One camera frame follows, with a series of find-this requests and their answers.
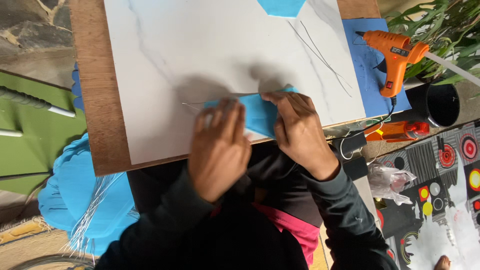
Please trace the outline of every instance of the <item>white stick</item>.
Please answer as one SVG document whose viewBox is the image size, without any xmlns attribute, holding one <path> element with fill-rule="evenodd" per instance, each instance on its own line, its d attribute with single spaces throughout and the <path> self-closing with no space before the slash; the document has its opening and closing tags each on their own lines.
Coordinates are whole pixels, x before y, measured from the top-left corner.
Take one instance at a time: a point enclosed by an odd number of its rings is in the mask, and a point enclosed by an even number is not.
<svg viewBox="0 0 480 270">
<path fill-rule="evenodd" d="M 58 113 L 58 114 L 61 114 L 61 115 L 65 115 L 65 116 L 68 116 L 68 117 L 75 117 L 75 113 L 73 111 L 65 110 L 65 109 L 62 109 L 62 108 L 54 106 L 54 105 L 52 105 L 52 107 L 49 109 L 49 111 L 54 112 L 54 113 Z"/>
<path fill-rule="evenodd" d="M 447 60 L 445 60 L 441 57 L 438 57 L 431 52 L 426 52 L 425 57 L 432 59 L 433 61 L 443 65 L 444 67 L 448 68 L 449 70 L 457 73 L 458 75 L 464 77 L 465 79 L 467 79 L 467 80 L 473 82 L 474 84 L 480 86 L 480 79 L 479 78 L 477 78 L 477 77 L 473 76 L 472 74 L 464 71 L 463 69 L 455 66 L 454 64 L 450 63 L 449 61 L 447 61 Z"/>
<path fill-rule="evenodd" d="M 0 135 L 11 136 L 11 137 L 21 137 L 24 134 L 21 131 L 0 128 Z"/>
</svg>

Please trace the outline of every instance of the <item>plastic bag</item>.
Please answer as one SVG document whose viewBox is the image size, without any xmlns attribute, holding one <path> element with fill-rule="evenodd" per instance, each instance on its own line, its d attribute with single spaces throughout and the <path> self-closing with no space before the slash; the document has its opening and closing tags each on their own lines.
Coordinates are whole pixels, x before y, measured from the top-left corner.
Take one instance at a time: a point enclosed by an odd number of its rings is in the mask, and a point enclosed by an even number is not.
<svg viewBox="0 0 480 270">
<path fill-rule="evenodd" d="M 368 166 L 368 182 L 372 196 L 392 199 L 397 205 L 412 204 L 410 198 L 399 193 L 403 191 L 405 183 L 416 178 L 411 172 L 388 168 L 379 162 L 372 162 Z"/>
</svg>

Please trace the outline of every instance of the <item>pink clothing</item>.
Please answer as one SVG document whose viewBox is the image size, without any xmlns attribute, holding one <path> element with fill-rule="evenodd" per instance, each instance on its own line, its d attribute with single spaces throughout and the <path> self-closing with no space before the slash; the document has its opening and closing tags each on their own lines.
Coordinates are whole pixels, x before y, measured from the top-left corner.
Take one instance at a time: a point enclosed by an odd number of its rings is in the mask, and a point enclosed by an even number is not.
<svg viewBox="0 0 480 270">
<path fill-rule="evenodd" d="M 303 250 L 305 260 L 310 267 L 310 265 L 313 263 L 313 252 L 318 246 L 318 235 L 320 234 L 320 228 L 317 228 L 275 208 L 257 203 L 252 203 L 252 205 L 259 212 L 267 216 L 268 219 L 275 224 L 280 231 L 287 229 L 298 240 Z"/>
</svg>

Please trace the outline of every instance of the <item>yellow circle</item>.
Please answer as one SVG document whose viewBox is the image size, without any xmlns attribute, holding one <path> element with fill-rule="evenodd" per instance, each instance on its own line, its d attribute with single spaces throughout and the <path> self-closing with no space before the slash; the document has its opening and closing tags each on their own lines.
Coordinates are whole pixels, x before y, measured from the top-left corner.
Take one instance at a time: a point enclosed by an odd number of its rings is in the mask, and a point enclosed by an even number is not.
<svg viewBox="0 0 480 270">
<path fill-rule="evenodd" d="M 480 186 L 480 173 L 478 171 L 471 172 L 470 185 L 474 188 L 478 188 Z"/>
<path fill-rule="evenodd" d="M 422 210 L 424 215 L 430 216 L 433 211 L 433 205 L 429 202 L 425 202 L 423 204 Z"/>
<path fill-rule="evenodd" d="M 425 189 L 422 189 L 422 190 L 421 190 L 421 197 L 422 197 L 422 198 L 426 198 L 427 196 L 428 196 L 428 191 L 427 191 L 427 189 L 426 189 L 426 188 L 425 188 Z"/>
</svg>

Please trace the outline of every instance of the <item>hand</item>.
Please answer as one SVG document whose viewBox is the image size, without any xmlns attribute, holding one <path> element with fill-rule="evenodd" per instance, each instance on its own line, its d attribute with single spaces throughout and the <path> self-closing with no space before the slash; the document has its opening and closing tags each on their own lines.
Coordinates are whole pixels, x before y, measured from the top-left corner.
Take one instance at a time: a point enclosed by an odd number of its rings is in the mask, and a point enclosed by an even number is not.
<svg viewBox="0 0 480 270">
<path fill-rule="evenodd" d="M 213 114 L 205 127 L 206 117 Z M 252 154 L 243 136 L 245 106 L 223 99 L 217 108 L 202 111 L 195 122 L 188 172 L 193 187 L 204 200 L 217 201 L 246 171 Z"/>
<path fill-rule="evenodd" d="M 339 161 L 325 139 L 312 99 L 294 92 L 261 93 L 278 108 L 275 136 L 280 149 L 317 180 L 338 174 Z"/>
</svg>

